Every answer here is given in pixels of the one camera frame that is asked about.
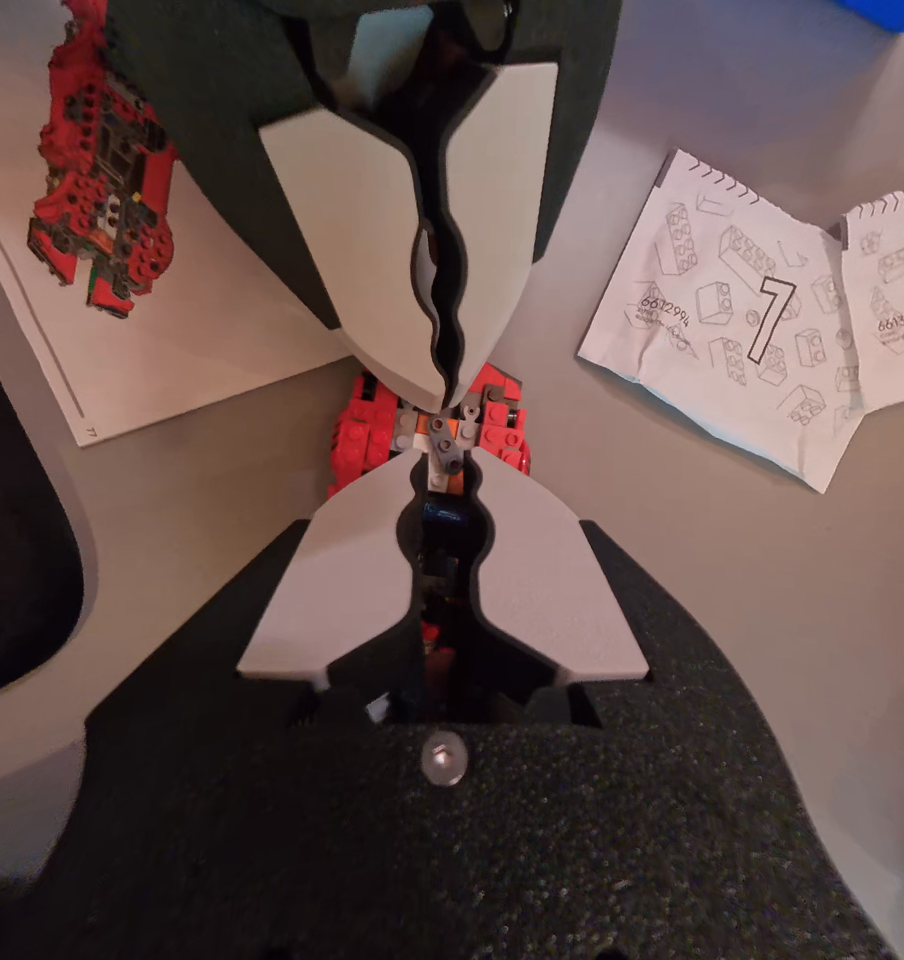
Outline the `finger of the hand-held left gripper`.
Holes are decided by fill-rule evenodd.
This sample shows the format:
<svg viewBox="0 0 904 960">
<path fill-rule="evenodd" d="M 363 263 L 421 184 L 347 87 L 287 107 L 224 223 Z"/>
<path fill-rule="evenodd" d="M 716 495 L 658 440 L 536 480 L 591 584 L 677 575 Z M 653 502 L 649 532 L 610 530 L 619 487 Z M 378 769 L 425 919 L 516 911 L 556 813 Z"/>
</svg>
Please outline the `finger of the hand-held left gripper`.
<svg viewBox="0 0 904 960">
<path fill-rule="evenodd" d="M 405 146 L 366 118 L 325 106 L 260 128 L 260 138 L 338 318 L 338 337 L 397 395 L 444 405 L 437 321 L 413 267 L 420 190 Z"/>
<path fill-rule="evenodd" d="M 460 400 L 499 341 L 533 259 L 557 65 L 492 66 L 467 58 L 427 107 L 437 134 L 428 185 L 437 210 L 422 232 L 422 296 L 437 327 L 445 382 L 422 408 Z"/>
</svg>

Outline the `white brick-print paper bag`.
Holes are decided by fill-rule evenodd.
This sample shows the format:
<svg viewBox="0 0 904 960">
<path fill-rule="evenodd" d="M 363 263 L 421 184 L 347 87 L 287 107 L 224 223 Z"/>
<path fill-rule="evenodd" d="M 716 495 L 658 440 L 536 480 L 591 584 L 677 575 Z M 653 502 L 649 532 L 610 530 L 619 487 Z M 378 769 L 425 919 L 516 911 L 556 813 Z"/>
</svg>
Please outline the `white brick-print paper bag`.
<svg viewBox="0 0 904 960">
<path fill-rule="evenodd" d="M 673 150 L 578 357 L 822 494 L 865 414 L 841 266 L 836 236 Z"/>
<path fill-rule="evenodd" d="M 842 284 L 867 412 L 904 402 L 904 190 L 841 222 Z"/>
</svg>

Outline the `white instruction booklet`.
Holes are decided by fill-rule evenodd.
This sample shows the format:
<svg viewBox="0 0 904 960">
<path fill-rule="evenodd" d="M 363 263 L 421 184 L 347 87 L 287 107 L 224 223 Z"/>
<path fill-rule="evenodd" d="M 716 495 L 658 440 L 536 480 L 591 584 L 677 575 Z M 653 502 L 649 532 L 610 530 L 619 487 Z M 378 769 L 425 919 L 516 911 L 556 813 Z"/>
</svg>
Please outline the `white instruction booklet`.
<svg viewBox="0 0 904 960">
<path fill-rule="evenodd" d="M 181 162 L 170 185 L 170 268 L 128 318 L 86 304 L 90 267 L 64 286 L 26 246 L 46 192 L 38 152 L 60 2 L 0 2 L 0 283 L 75 442 L 87 447 L 346 356 L 243 244 Z"/>
</svg>

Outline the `blue object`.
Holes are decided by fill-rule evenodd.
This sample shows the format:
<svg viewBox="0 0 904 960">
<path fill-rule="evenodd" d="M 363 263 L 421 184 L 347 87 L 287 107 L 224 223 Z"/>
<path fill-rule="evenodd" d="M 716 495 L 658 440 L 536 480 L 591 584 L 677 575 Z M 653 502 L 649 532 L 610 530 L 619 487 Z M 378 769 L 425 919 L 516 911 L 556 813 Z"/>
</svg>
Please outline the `blue object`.
<svg viewBox="0 0 904 960">
<path fill-rule="evenodd" d="M 904 34 L 904 1 L 842 1 L 841 4 L 885 31 Z"/>
</svg>

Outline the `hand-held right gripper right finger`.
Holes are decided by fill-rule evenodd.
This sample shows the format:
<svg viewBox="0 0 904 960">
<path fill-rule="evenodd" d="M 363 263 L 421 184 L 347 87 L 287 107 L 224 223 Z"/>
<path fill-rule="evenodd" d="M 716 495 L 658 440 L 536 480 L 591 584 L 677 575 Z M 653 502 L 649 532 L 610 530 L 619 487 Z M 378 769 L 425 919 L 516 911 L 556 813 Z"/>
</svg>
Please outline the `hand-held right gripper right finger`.
<svg viewBox="0 0 904 960">
<path fill-rule="evenodd" d="M 477 449 L 472 461 L 492 528 L 478 565 L 485 621 L 542 660 L 551 686 L 646 678 L 649 665 L 577 515 L 490 452 Z"/>
</svg>

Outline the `red toy brick model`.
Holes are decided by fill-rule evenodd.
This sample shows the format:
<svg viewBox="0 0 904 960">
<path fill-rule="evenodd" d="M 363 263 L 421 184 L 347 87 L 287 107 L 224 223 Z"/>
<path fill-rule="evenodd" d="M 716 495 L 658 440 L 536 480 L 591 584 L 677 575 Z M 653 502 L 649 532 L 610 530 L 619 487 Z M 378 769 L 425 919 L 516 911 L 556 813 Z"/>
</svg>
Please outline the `red toy brick model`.
<svg viewBox="0 0 904 960">
<path fill-rule="evenodd" d="M 334 426 L 333 482 L 328 497 L 404 452 L 426 454 L 414 444 L 420 413 L 427 412 L 400 398 L 367 368 L 362 369 Z M 480 448 L 530 474 L 521 382 L 499 367 L 484 363 L 463 399 L 437 414 L 458 420 L 457 441 L 463 453 Z"/>
</svg>

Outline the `small grey toy brick piece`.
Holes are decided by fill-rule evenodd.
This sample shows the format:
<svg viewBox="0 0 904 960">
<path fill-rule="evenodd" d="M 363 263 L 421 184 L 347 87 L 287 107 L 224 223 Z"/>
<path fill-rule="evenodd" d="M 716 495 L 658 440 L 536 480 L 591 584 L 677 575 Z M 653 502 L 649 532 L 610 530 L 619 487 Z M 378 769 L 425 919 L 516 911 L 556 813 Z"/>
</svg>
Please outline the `small grey toy brick piece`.
<svg viewBox="0 0 904 960">
<path fill-rule="evenodd" d="M 427 454 L 429 492 L 461 497 L 465 457 L 457 441 L 458 420 L 420 413 L 415 429 L 414 444 Z"/>
</svg>

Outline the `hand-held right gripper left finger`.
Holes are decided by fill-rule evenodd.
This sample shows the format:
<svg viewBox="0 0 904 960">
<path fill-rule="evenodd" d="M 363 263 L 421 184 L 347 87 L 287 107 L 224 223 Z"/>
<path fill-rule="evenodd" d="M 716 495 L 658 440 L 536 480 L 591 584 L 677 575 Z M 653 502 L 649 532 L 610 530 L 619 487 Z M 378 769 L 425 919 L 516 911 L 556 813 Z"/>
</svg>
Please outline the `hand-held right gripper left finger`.
<svg viewBox="0 0 904 960">
<path fill-rule="evenodd" d="M 239 660 L 242 677 L 330 687 L 336 662 L 399 624 L 412 595 L 399 519 L 426 464 L 413 448 L 316 511 Z"/>
</svg>

